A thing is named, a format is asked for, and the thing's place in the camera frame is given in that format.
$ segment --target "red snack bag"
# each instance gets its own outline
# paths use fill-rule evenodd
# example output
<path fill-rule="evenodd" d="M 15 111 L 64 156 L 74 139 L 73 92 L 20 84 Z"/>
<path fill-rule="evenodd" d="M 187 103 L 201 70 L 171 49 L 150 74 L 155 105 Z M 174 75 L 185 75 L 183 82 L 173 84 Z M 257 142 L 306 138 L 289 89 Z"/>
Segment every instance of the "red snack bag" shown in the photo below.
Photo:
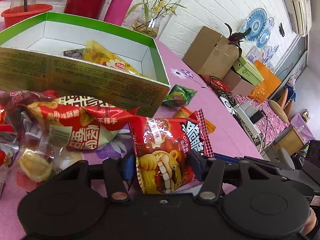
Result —
<path fill-rule="evenodd" d="M 67 149 L 96 149 L 110 142 L 134 116 L 128 111 L 87 96 L 36 101 L 27 109 Z"/>
<path fill-rule="evenodd" d="M 188 118 L 135 116 L 129 125 L 143 193 L 170 193 L 195 180 L 186 163 L 190 150 L 213 156 L 202 110 Z"/>

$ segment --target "woven cushion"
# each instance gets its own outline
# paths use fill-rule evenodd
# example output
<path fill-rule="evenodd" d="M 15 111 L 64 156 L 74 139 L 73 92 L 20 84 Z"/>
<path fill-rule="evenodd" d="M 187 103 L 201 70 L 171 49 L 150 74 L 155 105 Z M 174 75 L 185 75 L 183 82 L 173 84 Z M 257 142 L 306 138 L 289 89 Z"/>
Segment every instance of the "woven cushion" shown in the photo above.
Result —
<path fill-rule="evenodd" d="M 271 107 L 271 109 L 280 117 L 280 119 L 285 122 L 285 123 L 289 123 L 288 117 L 285 114 L 285 112 L 283 111 L 283 109 L 278 105 L 277 102 L 270 100 L 269 101 L 269 106 Z"/>

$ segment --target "green snack packet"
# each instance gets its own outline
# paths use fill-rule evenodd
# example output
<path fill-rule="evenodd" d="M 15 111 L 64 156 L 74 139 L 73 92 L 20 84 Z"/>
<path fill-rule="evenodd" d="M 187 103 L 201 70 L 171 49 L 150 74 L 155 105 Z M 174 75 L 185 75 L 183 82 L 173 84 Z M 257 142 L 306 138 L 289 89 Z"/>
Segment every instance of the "green snack packet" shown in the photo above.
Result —
<path fill-rule="evenodd" d="M 162 104 L 165 106 L 184 107 L 189 105 L 196 93 L 197 91 L 191 88 L 174 85 L 169 95 L 164 98 Z"/>

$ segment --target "pink thermos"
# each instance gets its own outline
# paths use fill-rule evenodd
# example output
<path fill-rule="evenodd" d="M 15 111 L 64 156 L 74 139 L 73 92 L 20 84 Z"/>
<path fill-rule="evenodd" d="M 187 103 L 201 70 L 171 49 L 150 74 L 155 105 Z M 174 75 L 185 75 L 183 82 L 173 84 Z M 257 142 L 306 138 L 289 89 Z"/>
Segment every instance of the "pink thermos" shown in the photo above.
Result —
<path fill-rule="evenodd" d="M 104 22 L 121 26 L 133 0 L 112 0 Z"/>

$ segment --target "yellow flower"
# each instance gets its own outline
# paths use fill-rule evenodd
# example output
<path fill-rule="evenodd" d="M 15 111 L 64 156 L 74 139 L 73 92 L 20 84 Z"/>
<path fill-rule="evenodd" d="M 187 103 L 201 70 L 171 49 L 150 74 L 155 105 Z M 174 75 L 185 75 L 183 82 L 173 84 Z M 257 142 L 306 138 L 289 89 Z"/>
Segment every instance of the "yellow flower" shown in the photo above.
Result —
<path fill-rule="evenodd" d="M 164 7 L 166 4 L 167 2 L 165 0 L 161 0 L 160 3 L 158 3 L 160 7 Z"/>
<path fill-rule="evenodd" d="M 161 9 L 161 6 L 159 5 L 159 3 L 153 8 L 153 12 L 158 13 Z"/>
<path fill-rule="evenodd" d="M 175 12 L 175 11 L 176 11 L 176 9 L 175 9 L 175 7 L 174 7 L 174 6 L 171 6 L 171 7 L 169 8 L 169 10 L 168 10 L 168 11 Z"/>

